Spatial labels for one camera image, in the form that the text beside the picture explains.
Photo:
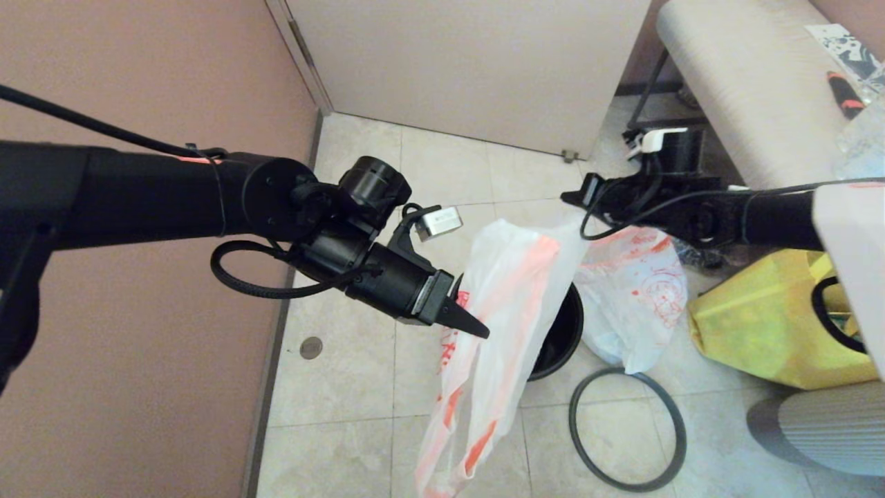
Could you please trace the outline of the grey baseboard strip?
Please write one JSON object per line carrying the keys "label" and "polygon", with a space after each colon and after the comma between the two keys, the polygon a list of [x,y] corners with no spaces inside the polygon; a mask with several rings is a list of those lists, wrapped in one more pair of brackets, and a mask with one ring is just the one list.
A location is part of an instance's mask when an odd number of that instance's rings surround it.
{"label": "grey baseboard strip", "polygon": [[263,448],[265,447],[266,433],[268,433],[279,354],[281,353],[285,335],[288,310],[290,310],[290,300],[274,300],[272,303],[274,303],[274,306],[272,306],[272,311],[274,311],[272,318],[274,319],[272,320],[268,350],[266,351],[265,360],[263,360],[256,417],[252,428],[252,443],[249,446],[241,498],[257,498]]}

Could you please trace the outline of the white ribbed round bin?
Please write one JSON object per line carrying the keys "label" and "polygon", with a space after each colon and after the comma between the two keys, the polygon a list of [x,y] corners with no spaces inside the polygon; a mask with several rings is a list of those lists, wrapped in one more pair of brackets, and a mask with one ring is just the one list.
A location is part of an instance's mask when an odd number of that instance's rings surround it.
{"label": "white ribbed round bin", "polygon": [[749,433],[799,466],[885,478],[885,382],[861,382],[755,403]]}

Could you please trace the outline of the beige wood-grain bench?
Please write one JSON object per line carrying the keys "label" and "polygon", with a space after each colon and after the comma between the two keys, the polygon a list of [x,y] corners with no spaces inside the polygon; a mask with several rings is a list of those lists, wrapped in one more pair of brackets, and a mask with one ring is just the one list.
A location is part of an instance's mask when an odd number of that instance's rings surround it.
{"label": "beige wood-grain bench", "polygon": [[744,183],[837,179],[849,120],[827,72],[839,64],[806,25],[849,26],[816,0],[668,0],[655,23]]}

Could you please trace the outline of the black round trash bin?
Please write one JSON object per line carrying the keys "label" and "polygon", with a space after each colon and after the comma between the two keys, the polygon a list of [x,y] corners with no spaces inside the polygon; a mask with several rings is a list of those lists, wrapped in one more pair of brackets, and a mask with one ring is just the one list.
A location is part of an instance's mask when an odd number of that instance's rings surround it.
{"label": "black round trash bin", "polygon": [[584,334],[584,303],[574,283],[557,311],[529,375],[534,382],[559,371],[572,358]]}

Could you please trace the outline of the yellow fabric tote bag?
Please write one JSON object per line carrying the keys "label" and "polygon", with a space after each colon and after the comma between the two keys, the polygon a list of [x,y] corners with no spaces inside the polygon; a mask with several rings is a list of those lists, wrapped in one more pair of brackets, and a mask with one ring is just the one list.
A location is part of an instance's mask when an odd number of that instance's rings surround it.
{"label": "yellow fabric tote bag", "polygon": [[878,378],[824,252],[766,255],[689,303],[701,354],[787,387],[817,390]]}

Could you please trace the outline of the white red-print plastic bag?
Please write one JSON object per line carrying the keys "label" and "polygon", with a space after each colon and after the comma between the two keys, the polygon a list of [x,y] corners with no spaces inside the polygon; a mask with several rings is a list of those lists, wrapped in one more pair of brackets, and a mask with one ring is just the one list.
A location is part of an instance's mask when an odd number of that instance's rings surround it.
{"label": "white red-print plastic bag", "polygon": [[589,246],[573,283],[584,306],[582,340],[626,374],[650,371],[685,318],[688,278],[664,231],[629,227]]}
{"label": "white red-print plastic bag", "polygon": [[541,227],[499,219],[478,233],[456,303],[489,328],[440,332],[440,391],[414,472],[418,498],[456,498],[511,431],[544,338],[588,251],[583,217]]}

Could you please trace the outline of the clear bag with black items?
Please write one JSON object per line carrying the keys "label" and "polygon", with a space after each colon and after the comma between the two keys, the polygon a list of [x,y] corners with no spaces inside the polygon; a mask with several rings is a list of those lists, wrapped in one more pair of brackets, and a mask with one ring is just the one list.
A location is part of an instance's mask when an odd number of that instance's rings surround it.
{"label": "clear bag with black items", "polygon": [[714,273],[728,268],[743,267],[749,263],[748,252],[739,246],[700,248],[674,239],[674,248],[683,266],[701,272]]}

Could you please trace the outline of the dark metal bench leg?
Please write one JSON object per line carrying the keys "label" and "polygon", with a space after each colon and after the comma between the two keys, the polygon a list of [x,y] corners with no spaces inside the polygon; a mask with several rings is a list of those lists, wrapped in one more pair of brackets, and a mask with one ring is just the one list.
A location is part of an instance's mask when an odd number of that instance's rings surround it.
{"label": "dark metal bench leg", "polygon": [[[671,61],[667,48],[661,51],[651,75],[638,93],[639,99],[626,124],[628,130],[664,129],[665,127],[702,127],[709,123],[690,88],[683,82],[661,82],[660,76]],[[671,114],[647,113],[649,104]]]}

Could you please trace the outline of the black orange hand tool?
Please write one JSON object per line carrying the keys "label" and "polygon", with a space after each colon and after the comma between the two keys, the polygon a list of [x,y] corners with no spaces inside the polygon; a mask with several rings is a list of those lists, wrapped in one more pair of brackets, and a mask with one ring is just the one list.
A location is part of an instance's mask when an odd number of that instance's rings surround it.
{"label": "black orange hand tool", "polygon": [[865,103],[844,75],[835,71],[828,71],[827,81],[835,103],[837,103],[846,119],[853,120],[866,109]]}

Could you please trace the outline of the crumpled clear plastic bottle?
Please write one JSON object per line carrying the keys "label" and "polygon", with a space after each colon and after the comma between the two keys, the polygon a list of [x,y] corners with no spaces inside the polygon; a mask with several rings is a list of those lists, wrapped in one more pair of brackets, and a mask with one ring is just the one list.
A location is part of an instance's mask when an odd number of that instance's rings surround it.
{"label": "crumpled clear plastic bottle", "polygon": [[885,93],[848,123],[837,145],[843,154],[832,168],[837,179],[885,178]]}

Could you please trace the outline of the white door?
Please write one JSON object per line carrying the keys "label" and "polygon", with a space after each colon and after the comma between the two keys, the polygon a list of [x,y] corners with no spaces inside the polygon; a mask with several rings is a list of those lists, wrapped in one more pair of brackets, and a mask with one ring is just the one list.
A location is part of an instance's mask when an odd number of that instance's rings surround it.
{"label": "white door", "polygon": [[587,160],[651,0],[286,0],[332,110]]}

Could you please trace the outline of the white door frame trim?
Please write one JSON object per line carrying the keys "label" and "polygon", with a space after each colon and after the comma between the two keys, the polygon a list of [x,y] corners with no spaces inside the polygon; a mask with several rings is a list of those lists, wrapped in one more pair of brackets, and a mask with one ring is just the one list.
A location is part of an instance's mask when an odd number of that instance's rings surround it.
{"label": "white door frame trim", "polygon": [[331,116],[334,113],[334,107],[328,92],[324,88],[322,79],[320,79],[312,53],[310,53],[306,40],[304,40],[297,25],[297,20],[291,12],[288,0],[263,0],[263,2],[268,7],[279,34],[283,38],[288,51],[290,51],[291,59],[296,64],[304,83],[306,83],[314,104],[316,104],[319,112],[324,117]]}

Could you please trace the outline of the black white printed sheet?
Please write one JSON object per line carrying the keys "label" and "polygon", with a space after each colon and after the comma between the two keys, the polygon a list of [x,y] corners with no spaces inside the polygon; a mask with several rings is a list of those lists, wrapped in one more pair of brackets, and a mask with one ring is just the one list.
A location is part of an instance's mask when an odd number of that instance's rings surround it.
{"label": "black white printed sheet", "polygon": [[806,25],[805,30],[861,85],[885,88],[885,63],[841,24]]}

